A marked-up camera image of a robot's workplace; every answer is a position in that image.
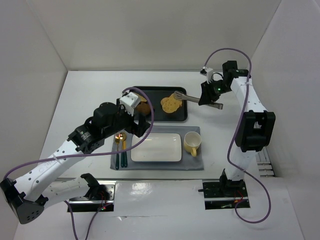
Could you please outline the metal food tongs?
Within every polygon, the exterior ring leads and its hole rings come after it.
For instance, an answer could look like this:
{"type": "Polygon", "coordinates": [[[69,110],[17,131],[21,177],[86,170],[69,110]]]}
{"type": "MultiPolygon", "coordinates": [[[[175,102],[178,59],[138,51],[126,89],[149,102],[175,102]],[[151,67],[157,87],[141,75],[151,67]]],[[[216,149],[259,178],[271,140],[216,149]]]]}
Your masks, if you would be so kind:
{"type": "MultiPolygon", "coordinates": [[[[175,91],[173,93],[173,97],[176,99],[176,100],[181,100],[181,101],[189,101],[189,102],[193,102],[193,103],[199,103],[200,99],[199,98],[196,98],[196,97],[192,97],[192,96],[188,96],[186,94],[184,94],[183,92],[181,91],[175,91]]],[[[208,107],[212,107],[212,108],[215,108],[215,109],[218,109],[218,110],[222,110],[223,109],[223,104],[222,103],[216,103],[214,102],[213,104],[207,104],[206,106],[208,107]]]]}

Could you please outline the bread slice with seeds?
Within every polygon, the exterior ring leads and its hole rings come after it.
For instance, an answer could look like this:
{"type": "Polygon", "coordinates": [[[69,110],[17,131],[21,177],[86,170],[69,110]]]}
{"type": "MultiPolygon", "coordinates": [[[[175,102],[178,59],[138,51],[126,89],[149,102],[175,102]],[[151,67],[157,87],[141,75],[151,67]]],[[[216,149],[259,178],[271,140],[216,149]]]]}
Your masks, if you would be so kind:
{"type": "Polygon", "coordinates": [[[182,100],[176,99],[174,94],[171,94],[169,97],[164,97],[160,104],[162,106],[162,110],[167,113],[171,114],[174,113],[182,106],[182,100]]]}

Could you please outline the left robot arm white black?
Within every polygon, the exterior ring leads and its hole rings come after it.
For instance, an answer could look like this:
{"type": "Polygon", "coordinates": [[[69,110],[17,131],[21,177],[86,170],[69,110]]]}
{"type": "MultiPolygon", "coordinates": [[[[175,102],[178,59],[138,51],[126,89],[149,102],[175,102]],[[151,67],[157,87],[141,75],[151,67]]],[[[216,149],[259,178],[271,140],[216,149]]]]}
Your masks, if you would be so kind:
{"type": "Polygon", "coordinates": [[[57,185],[54,181],[76,163],[94,156],[108,137],[125,130],[145,140],[152,127],[142,113],[135,123],[134,107],[104,102],[49,158],[38,160],[38,166],[21,177],[5,176],[0,189],[22,225],[34,221],[46,208],[71,198],[104,199],[106,187],[90,173],[57,185]]]}

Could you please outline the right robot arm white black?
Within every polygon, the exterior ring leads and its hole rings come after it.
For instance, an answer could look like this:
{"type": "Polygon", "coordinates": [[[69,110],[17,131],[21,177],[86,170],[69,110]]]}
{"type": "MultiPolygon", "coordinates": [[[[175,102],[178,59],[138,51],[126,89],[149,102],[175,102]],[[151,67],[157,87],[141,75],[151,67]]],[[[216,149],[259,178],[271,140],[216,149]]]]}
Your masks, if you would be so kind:
{"type": "Polygon", "coordinates": [[[235,60],[222,65],[222,79],[214,80],[214,70],[204,66],[200,74],[206,77],[201,84],[198,104],[215,104],[222,94],[233,92],[241,107],[236,133],[231,143],[236,145],[234,156],[228,150],[227,167],[223,174],[227,181],[238,182],[244,179],[249,164],[262,149],[269,145],[276,116],[267,111],[254,89],[251,74],[247,69],[238,69],[235,60]]]}

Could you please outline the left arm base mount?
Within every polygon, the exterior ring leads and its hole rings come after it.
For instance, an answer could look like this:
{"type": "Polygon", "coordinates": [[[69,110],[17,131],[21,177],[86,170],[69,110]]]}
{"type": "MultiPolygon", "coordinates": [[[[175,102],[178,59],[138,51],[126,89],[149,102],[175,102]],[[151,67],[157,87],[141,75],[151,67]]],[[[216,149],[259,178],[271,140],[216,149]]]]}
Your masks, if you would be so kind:
{"type": "Polygon", "coordinates": [[[90,173],[81,175],[89,186],[84,196],[69,199],[71,210],[74,213],[93,213],[98,209],[100,212],[114,211],[114,197],[116,183],[111,181],[98,181],[90,173]]]}

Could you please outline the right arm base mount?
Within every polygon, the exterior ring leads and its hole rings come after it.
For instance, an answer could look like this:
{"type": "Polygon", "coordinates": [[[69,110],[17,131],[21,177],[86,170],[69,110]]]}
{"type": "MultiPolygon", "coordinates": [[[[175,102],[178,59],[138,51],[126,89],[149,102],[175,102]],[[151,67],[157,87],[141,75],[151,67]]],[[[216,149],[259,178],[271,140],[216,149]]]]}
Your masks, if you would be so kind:
{"type": "Polygon", "coordinates": [[[201,189],[206,210],[250,208],[247,187],[244,180],[232,181],[223,170],[219,180],[204,180],[201,189]]]}

